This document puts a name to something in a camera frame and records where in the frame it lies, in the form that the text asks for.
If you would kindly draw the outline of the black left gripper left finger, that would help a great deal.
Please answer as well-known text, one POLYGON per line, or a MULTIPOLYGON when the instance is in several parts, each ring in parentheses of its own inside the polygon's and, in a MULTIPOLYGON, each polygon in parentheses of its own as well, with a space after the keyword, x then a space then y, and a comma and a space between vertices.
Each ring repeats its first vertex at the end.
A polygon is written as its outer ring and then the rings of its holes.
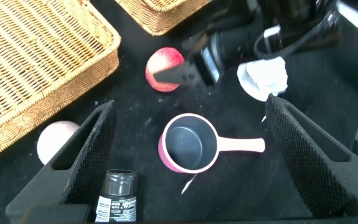
POLYGON ((94 217, 116 127, 113 100, 97 107, 6 207, 12 223, 83 223, 94 217))

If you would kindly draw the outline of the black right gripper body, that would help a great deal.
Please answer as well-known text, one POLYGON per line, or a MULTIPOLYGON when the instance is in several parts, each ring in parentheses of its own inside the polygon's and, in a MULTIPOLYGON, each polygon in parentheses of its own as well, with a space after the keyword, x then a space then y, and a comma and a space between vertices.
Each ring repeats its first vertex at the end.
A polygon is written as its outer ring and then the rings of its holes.
POLYGON ((191 80, 217 84, 230 67, 256 59, 257 38, 249 26, 202 34, 191 48, 191 80))

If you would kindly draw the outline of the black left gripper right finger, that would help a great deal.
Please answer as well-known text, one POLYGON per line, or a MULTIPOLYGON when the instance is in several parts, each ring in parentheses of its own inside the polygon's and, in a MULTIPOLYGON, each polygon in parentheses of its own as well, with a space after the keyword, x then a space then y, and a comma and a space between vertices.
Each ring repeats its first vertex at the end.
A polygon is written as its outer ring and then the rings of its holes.
POLYGON ((311 213, 358 216, 358 157, 282 98, 269 95, 265 115, 311 213))

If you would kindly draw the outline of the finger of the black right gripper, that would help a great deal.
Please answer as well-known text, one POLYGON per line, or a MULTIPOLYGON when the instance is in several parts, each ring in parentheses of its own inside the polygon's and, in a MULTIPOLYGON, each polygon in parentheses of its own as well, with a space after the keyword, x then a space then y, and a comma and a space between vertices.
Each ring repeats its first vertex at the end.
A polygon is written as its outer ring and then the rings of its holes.
POLYGON ((194 86, 197 84, 197 68, 193 63, 185 61, 175 67, 156 72, 153 77, 158 82, 194 86))

